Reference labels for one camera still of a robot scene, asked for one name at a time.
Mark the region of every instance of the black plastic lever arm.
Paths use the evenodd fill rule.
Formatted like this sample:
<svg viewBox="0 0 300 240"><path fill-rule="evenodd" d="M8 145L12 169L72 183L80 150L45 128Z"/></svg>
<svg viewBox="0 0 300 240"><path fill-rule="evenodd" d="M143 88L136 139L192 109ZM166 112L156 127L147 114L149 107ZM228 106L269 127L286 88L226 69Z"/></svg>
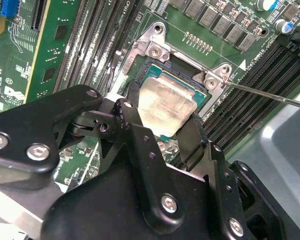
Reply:
<svg viewBox="0 0 300 240"><path fill-rule="evenodd" d="M0 149L0 184L24 189L48 184L70 121L81 112L98 109L102 100L94 89L77 85L0 113L0 135L8 141ZM27 149L36 144L48 149L46 159L28 157Z"/></svg>

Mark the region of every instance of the chip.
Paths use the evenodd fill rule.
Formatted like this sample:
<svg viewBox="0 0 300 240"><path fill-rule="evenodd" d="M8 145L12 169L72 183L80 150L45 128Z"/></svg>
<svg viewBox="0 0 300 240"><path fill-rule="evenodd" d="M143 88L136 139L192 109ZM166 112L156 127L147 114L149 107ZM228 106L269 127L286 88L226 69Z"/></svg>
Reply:
<svg viewBox="0 0 300 240"><path fill-rule="evenodd" d="M244 12L240 12L239 15L236 17L235 22L241 24L241 22L247 17L247 14Z"/></svg>
<svg viewBox="0 0 300 240"><path fill-rule="evenodd" d="M283 16L290 21L297 15L298 12L299 8L291 4L285 9L285 11L283 12Z"/></svg>
<svg viewBox="0 0 300 240"><path fill-rule="evenodd" d="M170 4L177 9L181 9L186 0L170 0Z"/></svg>
<svg viewBox="0 0 300 240"><path fill-rule="evenodd" d="M57 67L55 67L55 66L44 70L42 82L45 83L45 82L49 81L50 79L52 79L55 75L56 70L57 70Z"/></svg>
<svg viewBox="0 0 300 240"><path fill-rule="evenodd" d="M200 0L192 0L185 10L185 14L194 19L204 4Z"/></svg>
<svg viewBox="0 0 300 240"><path fill-rule="evenodd" d="M66 37L69 25L58 25L55 30L54 40L62 40Z"/></svg>
<svg viewBox="0 0 300 240"><path fill-rule="evenodd" d="M224 15L229 15L231 11L234 9L235 5L233 5L231 2L228 2L226 6L223 9L223 14Z"/></svg>
<svg viewBox="0 0 300 240"><path fill-rule="evenodd" d="M255 42L255 37L251 34L248 34L245 36L245 38L242 40L242 42L239 44L238 49L241 51L248 51L248 49L252 46L252 44Z"/></svg>
<svg viewBox="0 0 300 240"><path fill-rule="evenodd" d="M215 6L217 6L218 2L219 2L219 0L210 0L210 5L215 7Z"/></svg>
<svg viewBox="0 0 300 240"><path fill-rule="evenodd" d="M241 36L241 34L244 32L244 30L239 27L238 25L235 25L231 31L229 32L229 34L226 36L226 40L229 42L229 43L232 43L234 44L238 39L239 37Z"/></svg>
<svg viewBox="0 0 300 240"><path fill-rule="evenodd" d="M203 14L202 18L200 19L199 23L203 26L209 27L216 18L217 14L217 11L214 10L211 6L209 6Z"/></svg>
<svg viewBox="0 0 300 240"><path fill-rule="evenodd" d="M253 33L255 28L259 26L259 23L256 20L253 20L250 25L246 28L250 33Z"/></svg>
<svg viewBox="0 0 300 240"><path fill-rule="evenodd" d="M222 16L214 26L213 31L222 36L229 27L230 22L231 21L229 19L227 19L225 16Z"/></svg>

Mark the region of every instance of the pcie slot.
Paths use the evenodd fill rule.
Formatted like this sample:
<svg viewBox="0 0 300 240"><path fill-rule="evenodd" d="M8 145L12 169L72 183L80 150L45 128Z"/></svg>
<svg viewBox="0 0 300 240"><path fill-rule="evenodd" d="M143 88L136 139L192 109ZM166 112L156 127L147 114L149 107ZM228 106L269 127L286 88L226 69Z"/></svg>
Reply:
<svg viewBox="0 0 300 240"><path fill-rule="evenodd" d="M63 80L63 76L65 74L67 66L70 64L70 54L68 51L75 44L74 39L77 35L77 32L79 31L79 26L80 26L79 23L82 21L82 19L84 17L83 14L87 7L87 4L88 4L87 0L80 1L80 5L79 5L78 11L76 13L76 17L75 17L73 27L71 30L71 34L70 34L70 37L69 37L69 40L68 40L68 43L67 43L67 46L65 49L65 53L64 53L64 56L63 56L63 59L61 62L61 66L59 68L59 73L58 73L58 76L57 76L55 84L54 84L53 93L59 92L61 90L61 85L62 85L61 83Z"/></svg>
<svg viewBox="0 0 300 240"><path fill-rule="evenodd" d="M103 39L104 33L106 31L106 28L108 26L108 22L110 20L110 17L112 16L113 10L117 4L117 0L112 0L110 2L110 9L107 11L107 15L102 23L100 23L100 29L97 30L98 37L95 38L95 42L90 44L88 52L91 51L91 53L87 54L83 61L83 66L80 73L79 82L80 84L90 85L90 83L87 81L88 76L93 75L91 71L93 59L97 54L97 51L99 49L100 43Z"/></svg>
<svg viewBox="0 0 300 240"><path fill-rule="evenodd" d="M36 0L33 8L31 29L40 32L42 20L44 18L47 0Z"/></svg>
<svg viewBox="0 0 300 240"><path fill-rule="evenodd" d="M102 16L102 12L105 10L105 4L106 4L106 0L100 0L99 4L97 6L97 10L94 14L91 27L89 28L87 37L85 38L84 43L82 45L82 49L80 51L80 57L77 58L75 69L72 72L72 75L71 75L72 81L70 83L70 87L73 87L77 83L78 84L80 83L79 74L82 70L82 66L84 63L83 60L87 54L87 49L89 48L90 44L92 43L93 37L97 38L97 31L99 29L98 26L100 26L100 24L101 24L101 16Z"/></svg>
<svg viewBox="0 0 300 240"><path fill-rule="evenodd" d="M117 35L116 33L119 31L117 29L119 20L124 15L124 6L127 5L127 1L120 0L119 3L115 6L115 10L113 12L113 15L111 16L111 20L106 29L106 33L103 36L100 47L97 50L96 55L94 57L94 64L90 66L90 68L93 68L90 71L90 74L92 74L92 75L87 76L86 85L90 85L91 82L93 81L93 78L95 77L95 74L96 74L97 67L100 64L100 61L101 61L102 57L104 56L104 54L109 54L108 52L106 52L107 47L109 46L110 42L114 41L116 38L116 35Z"/></svg>
<svg viewBox="0 0 300 240"><path fill-rule="evenodd" d="M278 77L278 75L280 75L282 70L287 66L287 64L290 62L290 60L292 60L292 58L292 55L289 55L285 58L281 58L279 62L275 64L276 67L269 68L267 71L265 71L262 75L262 80L256 82L256 85L252 85L252 87L261 91L268 92L266 87L269 86L271 83L278 82L278 80L276 80L275 78ZM256 95L246 92L243 92L243 94L246 95L246 97L243 98L244 100L238 101L232 106L231 110L227 112L227 120L224 120L221 125L218 125L218 129L216 129L210 136L211 139L215 139L216 136L222 135L224 131L227 131L228 134L229 127L233 123L233 121L238 122L238 118L242 114L242 112L244 112L247 108L248 110L252 109L250 107L250 103L252 103Z"/></svg>
<svg viewBox="0 0 300 240"><path fill-rule="evenodd" d="M261 76L283 51L284 48L281 48L278 45L272 46L272 49L268 50L267 55L263 55L258 62L258 64L264 64L262 64L260 68L252 68L252 70L246 74L247 77L243 77L243 81L241 81L240 84L251 87L259 79L258 76ZM232 109L232 107L244 96L244 94L244 91L238 89L232 90L226 100L216 109L215 113L204 124L207 134L209 134L218 125L218 123L224 118L224 115Z"/></svg>
<svg viewBox="0 0 300 240"><path fill-rule="evenodd" d="M105 87L108 84L108 81L103 80L103 76L107 74L106 68L113 57L115 46L118 44L119 40L122 41L121 35L126 29L126 25L134 5L135 1L131 0L129 6L125 7L125 12L122 12L121 17L118 20L118 24L120 24L120 26L113 33L111 41L108 43L107 47L105 48L105 53L102 55L102 58L105 58L105 64L103 66L97 66L97 69L99 69L97 72L100 73L96 79L96 82L98 83L97 90L100 92L106 92Z"/></svg>
<svg viewBox="0 0 300 240"><path fill-rule="evenodd" d="M96 5L98 3L99 3L98 0L93 0L91 6L87 8L85 12L84 23L81 25L82 27L77 33L75 44L71 50L70 59L72 59L72 61L70 63L70 66L67 67L67 71L64 74L64 81L65 81L66 88L70 87L72 81L75 81L75 79L72 78L72 74L78 62L78 58L80 57L81 47L87 36L88 27L90 27L90 24L93 20L93 16L96 12Z"/></svg>
<svg viewBox="0 0 300 240"><path fill-rule="evenodd" d="M274 89L276 90L274 90L273 93L288 96L295 87L300 84L300 65L298 66L297 64L294 64L294 67L296 67L298 71L293 69L294 74L291 74L290 77L284 77L285 80L282 79L282 82L280 81L280 88L278 88L279 86L275 86ZM256 106L259 106L257 108L258 111L256 111L253 115L249 114L249 117L245 119L246 122L243 127L240 126L242 130L238 131L237 129L239 134L235 137L229 134L228 137L225 137L220 141L225 152L234 147L246 134L249 133L251 129L256 128L258 124L279 104L277 101L261 96L258 96L257 98L258 102L256 102Z"/></svg>
<svg viewBox="0 0 300 240"><path fill-rule="evenodd" d="M267 92L273 93L273 94L279 94L282 95L283 92L280 92L280 89L282 89L283 85L287 84L290 79L293 79L293 76L300 71L300 61L297 60L294 62L292 66L288 65L286 66L286 70L289 69L287 73L283 71L281 74L281 77L278 77L278 81L276 81L276 84L270 86L270 89L266 89ZM254 102L250 105L247 104L248 109L253 109L254 111L259 110L261 108L265 107L265 103L268 101L267 98L256 96L255 94L250 93L250 97L253 97ZM253 116L251 115L251 112L245 111L244 115L238 118L235 121L235 125L227 131L227 136L228 137L221 137L221 139L218 139L218 142L221 145L224 145L229 138L233 138L233 136L236 135L238 128L242 125L247 123Z"/></svg>

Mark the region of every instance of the dimm slot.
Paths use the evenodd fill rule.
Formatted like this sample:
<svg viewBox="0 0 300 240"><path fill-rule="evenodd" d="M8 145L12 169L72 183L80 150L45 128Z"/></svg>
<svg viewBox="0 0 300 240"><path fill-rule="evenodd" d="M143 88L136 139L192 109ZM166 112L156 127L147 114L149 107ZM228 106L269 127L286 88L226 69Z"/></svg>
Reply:
<svg viewBox="0 0 300 240"><path fill-rule="evenodd" d="M258 76L264 73L268 67L273 63L275 59L279 57L279 55L284 51L284 48L280 48L278 45L273 46L271 49L268 50L267 55L263 55L260 62L264 62L264 64L257 69L252 68L248 73L246 73L246 78L243 77L243 81L240 84L244 86L251 87L253 83L258 80ZM238 89L233 89L229 96L222 102L222 104L216 109L214 114L210 116L210 118L205 122L204 129L207 134L209 134L222 119L224 115L230 111L235 103L237 103L246 92L240 91Z"/></svg>
<svg viewBox="0 0 300 240"><path fill-rule="evenodd" d="M103 80L102 77L104 76L104 74L107 73L106 69L107 69L107 66L108 66L108 64L110 63L110 61L113 57L114 49L117 49L117 48L115 48L115 46L118 44L119 40L122 41L122 38L121 38L122 33L124 32L124 30L127 27L126 25L127 25L129 16L130 16L131 11L132 11L132 9L135 5L135 1L131 0L129 2L130 2L130 5L127 8L125 8L125 11L123 11L123 13L121 14L121 17L118 21L119 27L118 27L117 31L115 31L115 33L113 34L113 36L111 38L111 39L113 39L113 38L114 39L108 43L108 46L106 48L107 58L106 58L105 64L103 65L103 67L100 71L100 74L99 74L99 76L96 80L97 83L100 83L100 86L97 88L98 91L100 91L100 92L105 92L106 91L104 88L107 84L107 81Z"/></svg>
<svg viewBox="0 0 300 240"><path fill-rule="evenodd" d="M94 45L90 45L90 48L93 47L93 50L92 50L92 53L91 55L89 55L88 57L86 57L84 59L84 62L86 62L86 66L83 66L82 70L81 70L81 73L80 73L80 79L79 79L79 82L82 84L85 84L85 85L90 85L87 81L87 78L88 76L91 75L91 71L93 71L92 69L92 64L93 64L93 59L94 57L96 56L97 54L97 50L99 49L99 46L100 46L100 43L103 39L103 35L107 29L107 26L108 26L108 22L110 20L110 17L112 16L112 13L114 11L114 8L115 8L115 5L117 4L117 0L112 0L112 1L109 1L109 4L110 4L110 9L107 11L107 15L102 23L102 26L101 26L101 29L99 30L99 36L97 39L96 39L96 42Z"/></svg>
<svg viewBox="0 0 300 240"><path fill-rule="evenodd" d="M278 77L279 73L286 67L286 65L292 60L292 58L292 55L281 58L279 62L275 64L276 67L269 68L267 70L268 73L265 71L262 75L262 81L257 82L256 85L253 85L252 87L267 92L266 87L275 80L274 78ZM216 129L210 136L211 139L215 139L216 136L222 135L224 131L228 131L229 126L233 124L233 122L238 122L238 117L243 111L245 111L247 108L249 110L251 109L251 107L249 107L250 103L252 103L256 95L251 93L245 93L245 95L246 97L243 98L244 101L238 101L232 106L231 111L227 112L227 120L223 121L221 125L218 125L218 129Z"/></svg>
<svg viewBox="0 0 300 240"><path fill-rule="evenodd" d="M87 49L89 48L89 45L92 42L92 38L96 35L96 31L98 30L98 26L100 24L101 14L105 9L106 0L100 0L97 10L95 11L95 14L93 16L93 21L91 24L91 27L87 33L87 37L84 40L82 44L82 49L80 51L80 57L77 59L77 63L75 65L75 69L71 76L71 84L70 87L73 87L74 85L78 84L80 82L79 74L83 66L83 60L87 54Z"/></svg>
<svg viewBox="0 0 300 240"><path fill-rule="evenodd" d="M100 63L100 60L102 59L102 56L104 55L107 46L109 44L109 42L111 41L111 39L113 38L115 32L118 30L117 29L117 24L119 21L119 17L121 16L124 6L126 4L126 1L120 0L119 3L115 6L115 10L113 12L113 15L111 16L111 20L108 24L108 27L106 29L106 34L105 36L103 36L101 44L99 49L96 52L96 55L94 57L94 65L91 65L90 67L93 68L92 71L90 71L90 73L92 75L89 75L86 79L86 85L91 85L93 79L96 79L97 76L95 76L96 74L96 69Z"/></svg>
<svg viewBox="0 0 300 240"><path fill-rule="evenodd" d="M280 84L281 88L277 89L275 94L280 94L282 96L288 96L293 89L297 85L300 84L300 67L298 67L299 71L292 75L291 78L286 79L284 84ZM280 103L271 99L267 99L261 96L257 97L259 101L257 102L258 111L254 114L249 114L249 120L241 127L242 130L237 132L239 133L237 136L228 135L226 139L223 139L220 143L223 146L225 152L228 152L232 147L234 147L249 131L260 124L260 122Z"/></svg>
<svg viewBox="0 0 300 240"><path fill-rule="evenodd" d="M92 16L94 16L94 14L96 12L96 6L98 3L99 3L98 0L93 0L91 6L89 8L90 10L89 9L87 10L86 21L82 25L82 28L79 31L79 33L81 32L81 34L78 34L78 38L76 39L75 47L72 49L73 61L71 62L70 67L68 69L68 74L66 74L66 76L65 76L66 88L69 88L71 86L72 82L75 81L75 79L73 78L73 72L77 65L78 59L80 57L82 44L83 44L85 38L87 37L88 27L90 27L90 25L91 25L91 22L93 20Z"/></svg>
<svg viewBox="0 0 300 240"><path fill-rule="evenodd" d="M87 0L80 1L80 5L79 5L79 8L78 8L78 11L77 11L74 23L73 23L71 34L70 34L63 59L61 61L59 72L58 72L58 75L57 75L57 78L56 78L56 81L54 84L53 93L59 92L61 90L64 74L66 72L67 66L70 64L69 50L72 49L73 45L75 44L74 39L79 30L80 23L82 22L82 20L84 18L84 12L85 12L85 9L87 8L87 5L88 5Z"/></svg>
<svg viewBox="0 0 300 240"><path fill-rule="evenodd" d="M293 82L289 86L284 86L282 95L289 95L299 84L300 77L297 81ZM256 113L256 118L254 119L254 121L250 125L248 125L248 127L244 131L242 131L242 133L236 139L230 139L230 143L224 147L224 151L226 153L230 151L231 148L233 148L237 143L239 143L244 135L246 135L250 131L250 129L255 128L262 121L262 119L264 119L273 109L275 109L275 107L279 105L279 102L268 100L268 102L266 102L264 105L267 107L265 109L262 109L261 112Z"/></svg>
<svg viewBox="0 0 300 240"><path fill-rule="evenodd" d="M300 61L294 62L293 66L288 65L287 68L289 68L289 71L287 74L281 75L281 78L276 81L277 84L272 85L269 90L266 90L269 93L273 94L282 94L279 90L282 88L284 84L286 84L292 77L300 70ZM254 100L253 104L249 106L249 109L260 109L263 108L265 105L265 102L268 101L267 98L264 97L257 97L255 94L251 94ZM235 125L227 132L228 137L222 137L220 140L220 144L224 145L229 138L233 138L233 136L236 135L236 132L238 131L238 127L240 127L242 124L248 122L251 119L250 111L245 111L245 114L238 119L238 121L235 123Z"/></svg>

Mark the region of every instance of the green circuit board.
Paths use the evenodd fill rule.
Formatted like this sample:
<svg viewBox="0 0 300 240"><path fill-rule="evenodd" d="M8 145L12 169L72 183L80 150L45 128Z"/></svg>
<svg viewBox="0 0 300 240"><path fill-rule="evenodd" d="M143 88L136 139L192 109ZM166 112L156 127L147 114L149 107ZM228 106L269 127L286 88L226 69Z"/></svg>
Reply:
<svg viewBox="0 0 300 240"><path fill-rule="evenodd" d="M0 111L52 93L80 0L14 2L4 17L0 0Z"/></svg>
<svg viewBox="0 0 300 240"><path fill-rule="evenodd" d="M111 91L125 95L147 58L138 55L126 75L122 73L124 63L134 42L155 22L164 24L168 45L205 68L230 64L229 80L235 83L281 34L275 30L277 20L300 27L300 0L278 0L271 11L257 10L255 0L19 0L13 17L1 15L3 1L0 112L77 84L104 93L106 84L101 81L117 46L121 55ZM215 13L211 23L202 20L207 11ZM124 22L131 27L128 32L117 28L117 23ZM240 32L236 40L229 37L233 28ZM204 121L217 106L218 102L201 116ZM158 144L167 162L178 154L173 138L158 140ZM54 177L64 192L98 174L97 148L98 139L86 138L60 154Z"/></svg>
<svg viewBox="0 0 300 240"><path fill-rule="evenodd" d="M88 5L92 5L95 2L95 0L87 0ZM125 39L124 44L122 44L122 55L118 62L116 77L112 82L113 93L124 95L126 93L128 83L133 81L136 76L140 74L140 69L144 66L146 57L138 55L134 59L127 75L122 73L123 65L133 48L134 42L155 22L162 22L165 25L165 42L168 45L173 46L188 57L201 63L206 68L212 70L220 64L230 64L232 72L229 79L235 83L240 82L242 77L256 64L264 52L267 51L268 47L278 37L280 33L274 28L275 22L278 19L285 19L288 22L290 21L295 27L300 26L300 10L298 10L293 16L287 14L288 10L296 11L296 9L298 9L299 3L292 0L279 0L275 9L272 11L257 10L256 3L253 0L201 1L202 5L199 7L200 11L196 13L195 16L190 16L192 13L188 11L188 7L192 4L192 2L195 2L195 0L179 1L182 2L179 7L176 7L173 2L178 1L143 1L142 7L139 9L135 20L133 20L131 30ZM224 13L224 7L228 4L231 4L233 8L230 12ZM206 27L200 24L200 19L207 8L213 8L216 14L220 17L225 16L229 21L230 26L236 26L241 29L243 37L241 37L239 41L242 41L243 38L249 35L253 38L253 44L245 49L245 47L240 46L239 43L231 43L231 41L233 41L232 39L226 39L226 35L229 34L229 32L224 32L224 34L217 33L217 30L214 29L215 27L213 27L213 25ZM245 17L241 21L236 21L236 18L233 17L233 15L239 13L244 13ZM80 52L78 48L71 48L69 53L71 53L72 50L75 51L72 52L72 55L74 56L76 53ZM85 58L88 58L91 61L91 59L93 59L91 52L90 55L87 53ZM69 71L69 68L71 67L71 64L73 65L74 61L75 60L71 58L67 59L67 64L64 67L64 69L67 67L66 77L60 77L61 80L57 83L59 86L58 90L65 89L68 86L79 83L88 83L90 86L103 93L104 89L100 86L104 85L97 80L100 77L98 76L98 74L100 74L99 71L91 71L93 72L93 75L90 76L91 79L82 79L84 72L89 68L86 63L83 64L83 68L73 69L73 74L75 76L80 76L80 79L75 79L73 83L70 83L71 80L69 79L69 76L73 75L71 74L71 69ZM106 62L92 62L93 67L96 69L100 69L102 64L106 64ZM227 95L230 91L231 90L228 89L224 95ZM206 115L202 116L203 120L208 118L209 114L213 112L216 107L217 103L212 106ZM83 144L88 145L90 149L94 149L94 147L98 144L97 142L97 139L89 139L88 141L83 141ZM171 139L168 142L159 141L158 144L166 162L169 163L178 154L178 144L175 140ZM83 154L82 150L80 150L81 148L82 147L79 146L74 147L72 149L71 157L73 159L82 159L82 163L75 163L72 160L72 167L70 166L70 160L66 162L62 161L63 163L58 169L56 182L68 186L70 185L69 179L71 179L71 176L73 176L74 173L77 173L78 171L82 173L87 169L94 168L95 165L98 165L98 161L96 161L95 164L92 164L91 166L89 164L90 158ZM74 180L76 182L85 181L84 179L87 179L86 174L80 175L79 177L75 174Z"/></svg>

